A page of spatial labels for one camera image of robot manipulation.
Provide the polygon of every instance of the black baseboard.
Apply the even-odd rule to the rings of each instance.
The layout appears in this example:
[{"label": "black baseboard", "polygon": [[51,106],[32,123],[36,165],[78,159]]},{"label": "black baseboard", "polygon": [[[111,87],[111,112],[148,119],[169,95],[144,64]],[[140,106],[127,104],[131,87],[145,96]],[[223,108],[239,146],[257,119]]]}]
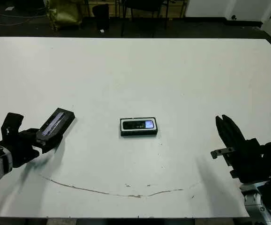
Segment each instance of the black baseboard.
[{"label": "black baseboard", "polygon": [[226,18],[225,17],[184,17],[184,21],[186,22],[225,22]]},{"label": "black baseboard", "polygon": [[227,20],[225,17],[184,17],[184,21],[186,22],[218,22],[224,23],[230,26],[254,26],[254,27],[261,27],[262,22],[257,21],[237,21],[237,20]]},{"label": "black baseboard", "polygon": [[226,20],[224,22],[225,25],[230,25],[230,26],[251,26],[251,27],[261,27],[262,22],[258,21],[237,21],[237,20]]}]

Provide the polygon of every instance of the black floor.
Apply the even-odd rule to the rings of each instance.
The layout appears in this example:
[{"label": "black floor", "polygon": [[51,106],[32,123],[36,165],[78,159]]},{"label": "black floor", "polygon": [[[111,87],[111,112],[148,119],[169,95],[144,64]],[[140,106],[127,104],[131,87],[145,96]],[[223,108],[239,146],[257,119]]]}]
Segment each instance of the black floor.
[{"label": "black floor", "polygon": [[[14,8],[12,11],[5,11],[12,2],[0,2],[0,14],[4,15],[43,15],[45,9],[26,11]],[[59,31],[53,31],[46,16],[40,18],[17,18],[0,15],[0,37],[73,37],[73,38],[120,38],[122,19],[111,18],[110,29],[101,34],[96,28],[94,18],[84,18],[80,28],[71,27]],[[254,26],[226,25],[224,22],[188,22],[186,19],[175,19],[168,21],[167,29],[164,28],[164,21],[155,20],[126,20],[124,38],[150,38],[153,29],[154,38],[261,38],[271,43],[271,37]]]}]

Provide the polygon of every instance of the black trash can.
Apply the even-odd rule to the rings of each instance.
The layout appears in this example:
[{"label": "black trash can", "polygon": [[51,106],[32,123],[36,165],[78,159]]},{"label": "black trash can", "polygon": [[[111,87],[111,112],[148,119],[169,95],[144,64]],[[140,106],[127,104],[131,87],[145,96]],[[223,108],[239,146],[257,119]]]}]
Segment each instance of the black trash can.
[{"label": "black trash can", "polygon": [[109,29],[109,7],[108,4],[94,6],[93,14],[96,18],[97,29],[104,32]]}]

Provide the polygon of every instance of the small white object on floor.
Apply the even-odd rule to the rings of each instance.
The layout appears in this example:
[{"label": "small white object on floor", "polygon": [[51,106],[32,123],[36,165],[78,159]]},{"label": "small white object on floor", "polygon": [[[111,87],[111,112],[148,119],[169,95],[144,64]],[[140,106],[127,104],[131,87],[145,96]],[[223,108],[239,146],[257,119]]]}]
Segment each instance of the small white object on floor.
[{"label": "small white object on floor", "polygon": [[10,7],[7,7],[7,8],[5,9],[5,11],[12,11],[14,8],[15,8],[14,6],[10,6]]}]

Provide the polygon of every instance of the chair leg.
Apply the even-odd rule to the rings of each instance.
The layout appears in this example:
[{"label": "chair leg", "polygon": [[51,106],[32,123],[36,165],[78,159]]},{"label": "chair leg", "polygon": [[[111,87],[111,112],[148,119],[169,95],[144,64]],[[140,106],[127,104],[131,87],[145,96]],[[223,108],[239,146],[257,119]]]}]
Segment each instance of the chair leg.
[{"label": "chair leg", "polygon": [[167,29],[167,20],[168,20],[168,10],[169,10],[169,1],[167,0],[167,6],[166,6],[166,20],[165,20],[165,30]]},{"label": "chair leg", "polygon": [[158,8],[158,16],[156,18],[156,23],[154,24],[154,29],[153,29],[153,34],[152,34],[152,38],[154,38],[154,34],[155,34],[155,31],[156,31],[156,28],[157,28],[157,25],[158,25],[158,19],[159,19],[159,14],[160,14],[160,10],[161,10],[161,6]]},{"label": "chair leg", "polygon": [[185,7],[185,0],[183,0],[182,6],[181,6],[181,15],[179,16],[179,18],[182,17],[182,12],[183,12],[183,8]]},{"label": "chair leg", "polygon": [[121,38],[123,37],[123,34],[124,34],[124,26],[125,26],[125,18],[126,18],[126,10],[127,10],[127,7],[124,7],[123,6],[123,23],[122,23],[122,28],[121,28]]},{"label": "chair leg", "polygon": [[133,21],[134,20],[134,14],[133,14],[132,8],[130,8],[130,13],[131,13],[131,21]]}]

